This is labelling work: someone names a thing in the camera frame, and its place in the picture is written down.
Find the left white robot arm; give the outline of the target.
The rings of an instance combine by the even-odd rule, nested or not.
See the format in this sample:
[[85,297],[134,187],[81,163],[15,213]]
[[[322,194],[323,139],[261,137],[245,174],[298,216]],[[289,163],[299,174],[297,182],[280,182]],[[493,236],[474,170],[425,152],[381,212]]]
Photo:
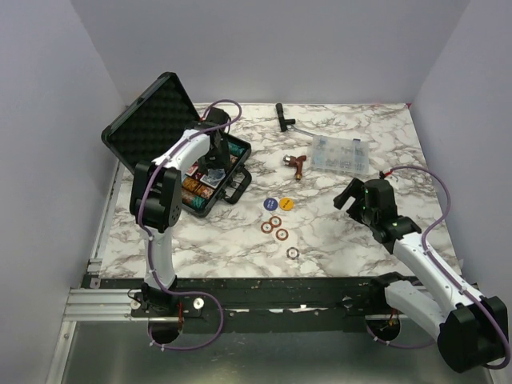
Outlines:
[[177,296],[169,291],[176,279],[172,261],[172,229],[182,211],[182,182],[192,166],[207,175],[219,170],[227,176],[231,168],[229,144],[224,129],[229,115],[208,106],[199,124],[183,131],[165,153],[150,162],[139,162],[134,169],[130,212],[146,241],[145,284],[157,289],[150,296],[150,307],[161,316],[172,314]]

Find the blue dealer button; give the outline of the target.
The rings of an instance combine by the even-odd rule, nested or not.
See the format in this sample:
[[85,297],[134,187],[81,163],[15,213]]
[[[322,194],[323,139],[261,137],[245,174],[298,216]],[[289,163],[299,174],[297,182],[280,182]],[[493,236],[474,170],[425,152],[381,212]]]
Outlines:
[[263,207],[272,212],[278,208],[278,200],[275,198],[266,198],[263,202]]

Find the black poker chip case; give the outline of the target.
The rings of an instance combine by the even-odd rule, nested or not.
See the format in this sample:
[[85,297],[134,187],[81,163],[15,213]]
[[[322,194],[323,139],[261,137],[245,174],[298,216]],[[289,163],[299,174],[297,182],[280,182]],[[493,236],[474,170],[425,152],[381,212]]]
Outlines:
[[[149,162],[165,153],[183,134],[199,124],[194,107],[179,77],[162,73],[139,97],[102,132],[103,143],[131,173],[139,162]],[[224,131],[230,150],[231,168],[218,188],[200,182],[199,170],[182,182],[183,208],[205,217],[216,201],[235,204],[252,181],[245,161],[251,153],[248,142]]]

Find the yellow dealer button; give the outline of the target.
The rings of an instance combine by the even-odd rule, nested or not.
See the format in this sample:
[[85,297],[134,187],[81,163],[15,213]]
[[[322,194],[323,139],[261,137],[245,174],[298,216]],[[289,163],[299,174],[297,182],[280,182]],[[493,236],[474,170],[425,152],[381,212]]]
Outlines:
[[279,207],[281,210],[290,211],[294,208],[294,200],[288,197],[281,198],[279,200]]

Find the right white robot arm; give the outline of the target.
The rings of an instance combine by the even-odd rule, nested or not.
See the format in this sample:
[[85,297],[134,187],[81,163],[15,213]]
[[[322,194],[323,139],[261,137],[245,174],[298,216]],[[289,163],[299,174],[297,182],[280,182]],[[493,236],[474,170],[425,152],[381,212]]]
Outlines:
[[426,292],[399,274],[386,274],[368,293],[370,308],[404,313],[435,341],[446,364],[463,373],[477,366],[500,370],[511,361],[508,313],[498,297],[487,297],[466,282],[426,240],[426,232],[398,213],[392,185],[384,178],[353,178],[334,198],[350,218],[404,263]]

